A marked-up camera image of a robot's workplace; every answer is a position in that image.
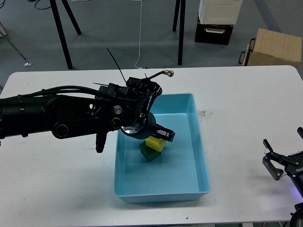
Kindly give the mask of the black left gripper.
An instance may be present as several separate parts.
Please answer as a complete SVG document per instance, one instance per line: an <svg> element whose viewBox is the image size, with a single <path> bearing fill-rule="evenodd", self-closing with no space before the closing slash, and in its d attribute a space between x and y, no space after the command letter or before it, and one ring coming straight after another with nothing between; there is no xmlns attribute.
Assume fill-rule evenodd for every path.
<svg viewBox="0 0 303 227"><path fill-rule="evenodd" d="M148 113L147 117L140 123L135 121L130 126L121 127L121 131L124 135L138 140L144 140L149 136L153 136L157 139L173 142L175 137L175 132L173 130L156 124L156 119L152 113Z"/></svg>

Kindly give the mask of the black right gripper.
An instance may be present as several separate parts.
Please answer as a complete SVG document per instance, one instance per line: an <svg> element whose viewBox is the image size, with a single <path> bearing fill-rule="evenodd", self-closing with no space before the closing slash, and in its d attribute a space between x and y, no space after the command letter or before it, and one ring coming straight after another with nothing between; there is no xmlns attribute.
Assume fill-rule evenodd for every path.
<svg viewBox="0 0 303 227"><path fill-rule="evenodd" d="M303 139L303 128L298 127L297 133ZM265 149L268 149L269 152L265 153L265 156L262 159L262 163L265 168L269 171L274 180L278 181L284 174L282 169L276 168L272 161L275 161L283 166L285 166L288 161L287 157L284 155L280 155L273 151L267 139L263 140L263 145ZM287 175L291 178L294 183L296 189L298 190L301 197L303 196L303 152L300 151L296 154L288 156L292 163L287 163L285 166L285 171Z"/></svg>

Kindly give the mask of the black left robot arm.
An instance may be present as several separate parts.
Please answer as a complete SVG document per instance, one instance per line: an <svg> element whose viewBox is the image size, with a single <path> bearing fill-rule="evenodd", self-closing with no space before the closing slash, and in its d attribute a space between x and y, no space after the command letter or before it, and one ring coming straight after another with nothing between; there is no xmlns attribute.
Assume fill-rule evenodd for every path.
<svg viewBox="0 0 303 227"><path fill-rule="evenodd" d="M150 136L173 141L174 131L156 123L151 107L162 94L153 77L129 78L98 90L60 86L0 101L0 137L27 137L50 131L58 139L96 135L96 151L104 149L107 134L121 130L143 140Z"/></svg>

